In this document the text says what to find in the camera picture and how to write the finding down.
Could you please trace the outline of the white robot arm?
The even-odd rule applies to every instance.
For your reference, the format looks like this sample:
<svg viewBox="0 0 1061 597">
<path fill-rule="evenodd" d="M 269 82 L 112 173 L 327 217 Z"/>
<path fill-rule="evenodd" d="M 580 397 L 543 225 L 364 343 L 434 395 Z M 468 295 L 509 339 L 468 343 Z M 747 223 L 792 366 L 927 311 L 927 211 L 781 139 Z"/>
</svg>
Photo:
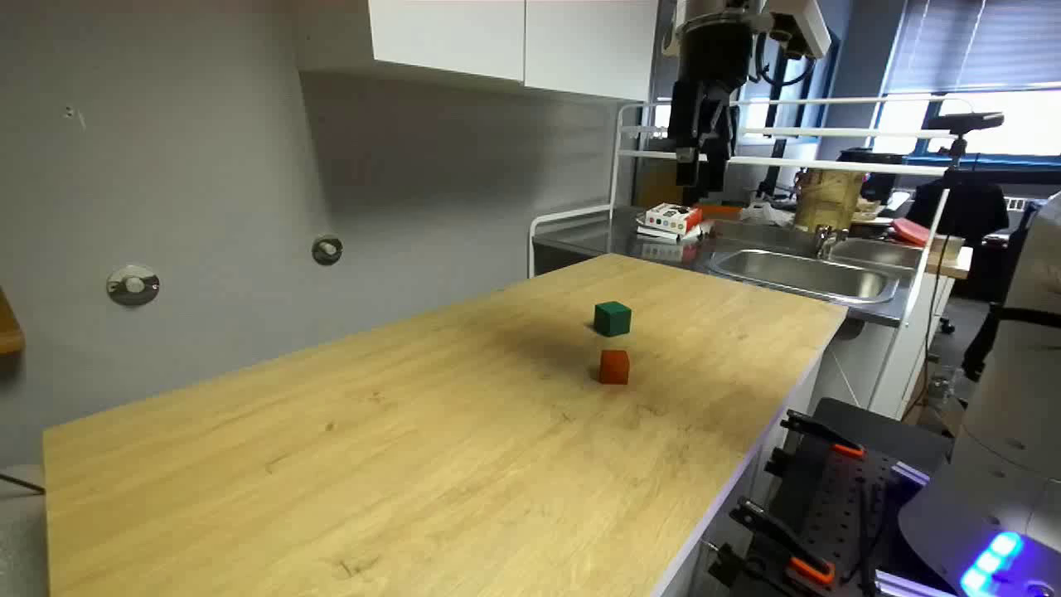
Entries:
<svg viewBox="0 0 1061 597">
<path fill-rule="evenodd" d="M 734 94 L 755 78 L 755 47 L 774 41 L 792 60 L 820 60 L 833 38 L 820 0 L 677 0 L 677 82 L 665 138 L 677 185 L 692 205 L 721 190 L 734 145 Z"/>
</svg>

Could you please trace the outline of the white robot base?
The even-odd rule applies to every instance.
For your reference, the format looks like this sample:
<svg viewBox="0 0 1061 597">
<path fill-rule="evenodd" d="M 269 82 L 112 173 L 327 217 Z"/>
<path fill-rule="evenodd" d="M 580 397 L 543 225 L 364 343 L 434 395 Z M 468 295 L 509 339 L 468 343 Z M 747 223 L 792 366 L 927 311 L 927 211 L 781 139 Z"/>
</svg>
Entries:
<svg viewBox="0 0 1061 597">
<path fill-rule="evenodd" d="M 1027 223 L 951 458 L 898 512 L 959 597 L 1061 597 L 1061 198 Z"/>
</svg>

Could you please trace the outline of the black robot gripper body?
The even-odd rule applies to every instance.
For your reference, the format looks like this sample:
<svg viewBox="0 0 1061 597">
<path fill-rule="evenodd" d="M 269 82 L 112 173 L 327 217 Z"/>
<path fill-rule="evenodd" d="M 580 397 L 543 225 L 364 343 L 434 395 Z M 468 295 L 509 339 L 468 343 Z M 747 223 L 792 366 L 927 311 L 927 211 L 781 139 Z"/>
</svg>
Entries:
<svg viewBox="0 0 1061 597">
<path fill-rule="evenodd" d="M 679 31 L 668 139 L 683 164 L 728 156 L 728 97 L 747 82 L 752 28 L 742 13 L 688 19 Z"/>
</svg>

